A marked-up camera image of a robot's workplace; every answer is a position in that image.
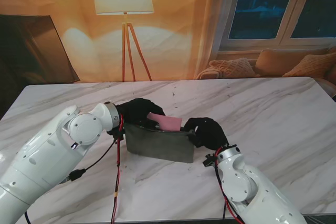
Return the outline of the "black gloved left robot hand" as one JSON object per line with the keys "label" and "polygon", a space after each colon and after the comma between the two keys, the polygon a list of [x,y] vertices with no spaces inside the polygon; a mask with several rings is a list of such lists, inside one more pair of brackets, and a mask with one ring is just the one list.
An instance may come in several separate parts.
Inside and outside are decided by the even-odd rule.
{"label": "black gloved left robot hand", "polygon": [[151,100],[136,98],[129,102],[116,105],[117,111],[122,115],[124,123],[138,123],[147,119],[149,113],[165,115],[163,109]]}

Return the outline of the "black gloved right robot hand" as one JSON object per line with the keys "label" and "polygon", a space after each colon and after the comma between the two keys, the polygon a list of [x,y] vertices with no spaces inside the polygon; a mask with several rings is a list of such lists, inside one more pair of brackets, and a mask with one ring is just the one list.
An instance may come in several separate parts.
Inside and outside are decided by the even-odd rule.
{"label": "black gloved right robot hand", "polygon": [[229,145],[222,127],[211,118],[190,118],[185,123],[183,130],[194,133],[189,137],[189,140],[196,148],[204,146],[216,151]]}

